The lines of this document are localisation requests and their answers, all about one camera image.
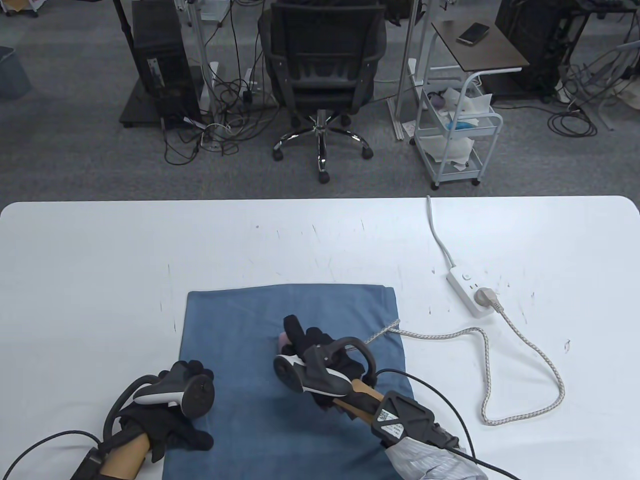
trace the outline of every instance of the blue towel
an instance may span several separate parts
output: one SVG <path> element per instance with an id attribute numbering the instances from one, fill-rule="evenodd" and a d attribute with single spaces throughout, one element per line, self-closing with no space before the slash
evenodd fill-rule
<path id="1" fill-rule="evenodd" d="M 397 319 L 392 288 L 379 285 L 273 285 L 191 292 L 180 359 L 214 371 L 216 400 L 195 426 L 213 436 L 209 452 L 167 452 L 163 480 L 398 480 L 369 426 L 335 408 L 322 411 L 273 372 L 282 319 L 334 339 L 372 334 Z M 401 339 L 370 345 L 378 368 L 404 370 Z M 384 374 L 376 387 L 413 397 L 408 380 Z"/>

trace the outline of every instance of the computer tower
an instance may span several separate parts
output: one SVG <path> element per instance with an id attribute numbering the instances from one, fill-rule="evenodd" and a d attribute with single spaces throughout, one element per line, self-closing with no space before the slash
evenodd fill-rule
<path id="1" fill-rule="evenodd" d="M 188 116 L 201 121 L 196 86 L 182 43 L 172 0 L 135 0 L 132 6 L 133 51 L 140 80 L 166 123 Z M 199 68 L 196 78 L 200 79 Z"/>
<path id="2" fill-rule="evenodd" d="M 509 78 L 526 92 L 552 95 L 587 20 L 575 0 L 502 0 L 495 25 L 529 62 Z"/>

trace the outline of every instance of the gray trash bin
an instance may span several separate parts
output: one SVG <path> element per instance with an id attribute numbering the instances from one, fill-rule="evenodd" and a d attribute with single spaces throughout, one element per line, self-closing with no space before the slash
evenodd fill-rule
<path id="1" fill-rule="evenodd" d="M 19 99 L 31 89 L 31 83 L 15 51 L 0 47 L 0 98 Z"/>

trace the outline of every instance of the office chair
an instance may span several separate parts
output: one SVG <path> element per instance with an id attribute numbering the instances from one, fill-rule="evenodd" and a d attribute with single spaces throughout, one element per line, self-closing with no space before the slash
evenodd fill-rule
<path id="1" fill-rule="evenodd" d="M 385 7 L 302 6 L 273 3 L 259 21 L 260 40 L 273 95 L 294 118 L 312 126 L 287 133 L 273 147 L 273 159 L 294 138 L 314 133 L 320 183 L 326 171 L 328 131 L 349 136 L 362 146 L 362 157 L 373 150 L 359 135 L 329 127 L 338 117 L 355 114 L 373 96 L 373 79 L 387 46 Z"/>

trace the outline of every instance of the gray carpet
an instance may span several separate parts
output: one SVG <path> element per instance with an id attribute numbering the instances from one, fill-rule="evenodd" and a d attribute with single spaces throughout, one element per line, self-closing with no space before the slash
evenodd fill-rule
<path id="1" fill-rule="evenodd" d="M 495 17 L 497 0 L 460 0 L 444 15 Z M 125 3 L 127 12 L 130 2 Z M 253 63 L 259 8 L 234 8 L 241 67 Z M 573 57 L 587 61 L 621 42 L 629 18 L 593 19 Z M 378 79 L 399 75 L 404 28 L 388 25 L 388 49 Z M 197 58 L 191 30 L 186 49 Z M 164 163 L 159 129 L 124 129 L 120 112 L 136 70 L 116 17 L 105 0 L 49 0 L 40 17 L 0 16 L 0 45 L 16 48 L 34 89 L 17 101 L 0 102 L 0 208 L 26 200 L 160 200 L 200 198 L 314 198 L 424 196 L 429 179 L 414 147 L 397 142 L 387 105 L 374 102 L 353 119 L 376 155 L 363 161 L 347 138 L 330 137 L 332 181 L 317 182 L 312 138 L 287 147 L 285 160 L 270 148 L 289 130 L 281 113 L 234 156 L 201 152 L 193 163 Z M 447 54 L 440 49 L 446 62 Z M 229 22 L 211 42 L 209 56 L 221 62 L 225 79 L 237 77 Z M 377 83 L 376 98 L 397 84 Z M 415 114 L 409 98 L 405 120 Z M 444 184 L 436 195 L 624 195 L 640 204 L 640 113 L 619 104 L 608 109 L 617 130 L 594 138 L 566 139 L 547 129 L 548 115 L 503 111 L 506 127 L 483 184 Z"/>

